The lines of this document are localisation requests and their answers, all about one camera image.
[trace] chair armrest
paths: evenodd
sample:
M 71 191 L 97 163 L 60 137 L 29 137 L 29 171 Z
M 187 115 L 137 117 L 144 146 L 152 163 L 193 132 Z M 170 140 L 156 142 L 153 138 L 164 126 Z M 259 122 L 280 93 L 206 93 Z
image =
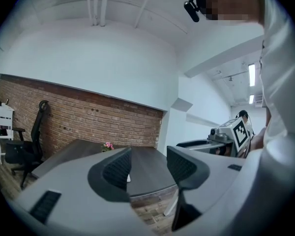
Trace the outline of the chair armrest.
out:
M 24 145 L 24 141 L 6 141 L 6 145 L 20 147 Z
M 12 128 L 13 131 L 18 131 L 18 132 L 25 132 L 25 129 L 23 128 Z
M 24 138 L 23 138 L 23 132 L 25 132 L 25 129 L 23 128 L 12 128 L 13 131 L 18 131 L 19 132 L 19 136 L 20 136 L 20 140 L 21 141 L 24 141 Z

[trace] fluorescent light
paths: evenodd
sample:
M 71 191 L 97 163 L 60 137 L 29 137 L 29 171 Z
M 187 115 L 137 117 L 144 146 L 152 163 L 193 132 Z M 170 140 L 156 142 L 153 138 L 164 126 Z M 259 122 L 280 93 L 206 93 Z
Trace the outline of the fluorescent light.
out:
M 249 98 L 249 104 L 252 104 L 254 102 L 254 95 L 251 95 Z
M 253 87 L 256 84 L 256 67 L 255 67 L 255 64 L 249 65 L 248 68 L 249 68 L 250 86 Z

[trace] person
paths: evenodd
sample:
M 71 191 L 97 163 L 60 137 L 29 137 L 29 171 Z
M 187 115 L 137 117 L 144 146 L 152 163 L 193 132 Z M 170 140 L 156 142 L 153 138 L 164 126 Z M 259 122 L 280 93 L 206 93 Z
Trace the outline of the person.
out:
M 246 110 L 241 110 L 239 113 L 238 113 L 238 117 L 242 117 L 244 123 L 245 123 L 245 127 L 246 127 L 246 130 L 248 131 L 248 135 L 250 137 L 250 139 L 252 139 L 255 135 L 253 129 L 252 129 L 252 126 L 251 124 L 248 122 L 248 118 L 249 118 L 249 115 L 247 113 Z
M 278 137 L 295 134 L 295 26 L 277 0 L 197 0 L 209 20 L 258 23 L 264 28 L 260 78 L 266 127 L 254 136 L 250 150 Z

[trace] wooden floor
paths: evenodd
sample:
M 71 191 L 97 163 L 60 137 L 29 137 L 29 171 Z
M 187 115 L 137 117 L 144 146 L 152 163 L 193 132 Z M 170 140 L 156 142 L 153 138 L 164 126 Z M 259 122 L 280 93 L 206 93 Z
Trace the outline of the wooden floor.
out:
M 4 157 L 2 157 L 2 165 L 0 165 L 0 190 L 5 198 L 12 200 L 21 192 L 20 182 L 23 176 L 23 172 L 16 172 L 15 176 L 11 174 L 11 168 L 16 166 L 19 165 L 7 164 L 4 161 Z M 35 180 L 33 176 L 28 176 L 24 187 L 30 186 Z M 163 215 L 163 212 L 174 195 L 176 188 L 174 186 L 155 194 L 131 199 L 131 206 L 134 211 L 156 235 L 171 235 L 171 227 L 176 209 L 174 208 L 166 217 Z

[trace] gray desk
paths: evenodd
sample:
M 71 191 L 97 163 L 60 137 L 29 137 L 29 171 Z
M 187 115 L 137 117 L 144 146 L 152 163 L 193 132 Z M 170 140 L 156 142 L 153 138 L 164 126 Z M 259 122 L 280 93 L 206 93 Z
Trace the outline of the gray desk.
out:
M 101 146 L 100 143 L 76 139 L 63 150 L 48 158 L 32 174 L 37 178 L 42 177 L 61 163 L 101 153 Z M 175 185 L 167 169 L 166 157 L 162 153 L 153 147 L 131 148 L 131 182 L 127 184 L 127 192 L 131 197 L 151 194 Z

